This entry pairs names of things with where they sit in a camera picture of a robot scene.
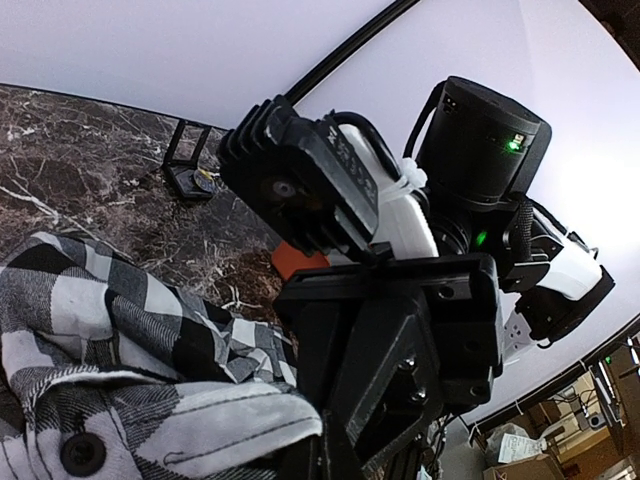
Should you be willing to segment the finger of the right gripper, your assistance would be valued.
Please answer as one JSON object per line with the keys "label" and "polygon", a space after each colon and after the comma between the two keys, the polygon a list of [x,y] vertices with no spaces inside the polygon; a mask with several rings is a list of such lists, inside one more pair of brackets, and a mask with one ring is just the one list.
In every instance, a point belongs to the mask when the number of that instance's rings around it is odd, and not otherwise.
{"label": "finger of the right gripper", "polygon": [[[298,388],[342,422],[362,472],[414,479],[443,407],[439,362],[421,294],[314,302],[295,322]],[[302,443],[294,448],[300,479]]]}

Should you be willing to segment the black white plaid shirt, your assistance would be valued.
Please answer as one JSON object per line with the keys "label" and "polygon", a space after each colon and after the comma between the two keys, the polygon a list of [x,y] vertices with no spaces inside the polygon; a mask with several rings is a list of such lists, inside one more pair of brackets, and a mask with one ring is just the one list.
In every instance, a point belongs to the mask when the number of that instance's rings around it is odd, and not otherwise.
{"label": "black white plaid shirt", "polygon": [[278,326],[89,238],[38,232],[3,258],[3,478],[273,479],[322,432]]}

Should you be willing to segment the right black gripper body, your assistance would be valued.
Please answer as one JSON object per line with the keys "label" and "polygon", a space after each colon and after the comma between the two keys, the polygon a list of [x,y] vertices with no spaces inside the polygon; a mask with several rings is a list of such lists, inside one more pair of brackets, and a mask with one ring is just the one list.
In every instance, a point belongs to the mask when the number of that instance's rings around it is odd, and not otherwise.
{"label": "right black gripper body", "polygon": [[466,412],[502,373],[500,293],[483,253],[300,270],[274,302],[321,409]]}

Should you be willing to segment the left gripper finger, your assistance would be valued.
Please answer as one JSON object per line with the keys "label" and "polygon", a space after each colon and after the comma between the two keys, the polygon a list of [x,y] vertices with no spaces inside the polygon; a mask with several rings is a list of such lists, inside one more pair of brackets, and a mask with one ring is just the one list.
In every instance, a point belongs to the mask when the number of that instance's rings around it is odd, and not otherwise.
{"label": "left gripper finger", "polygon": [[300,479],[364,479],[360,460],[340,419],[324,410],[321,420],[322,433],[302,443]]}

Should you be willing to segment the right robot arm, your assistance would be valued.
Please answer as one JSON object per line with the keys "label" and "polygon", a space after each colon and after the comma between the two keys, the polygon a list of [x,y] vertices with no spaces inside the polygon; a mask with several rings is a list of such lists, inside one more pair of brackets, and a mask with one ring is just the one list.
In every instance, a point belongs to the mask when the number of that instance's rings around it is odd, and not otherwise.
{"label": "right robot arm", "polygon": [[278,475],[362,479],[387,465],[407,479],[434,420],[490,400],[503,370],[501,292],[519,294],[533,339],[556,342],[614,282],[595,251],[528,198],[551,128],[514,100],[461,77],[432,90],[405,151],[426,171],[409,196],[436,251],[408,259],[373,239],[382,195],[342,125],[393,168],[377,130],[352,112],[311,121],[276,97],[254,130],[283,173],[270,182],[269,224],[304,253],[334,247],[349,260],[296,272],[274,304],[298,339],[299,388],[324,428],[289,450]]}

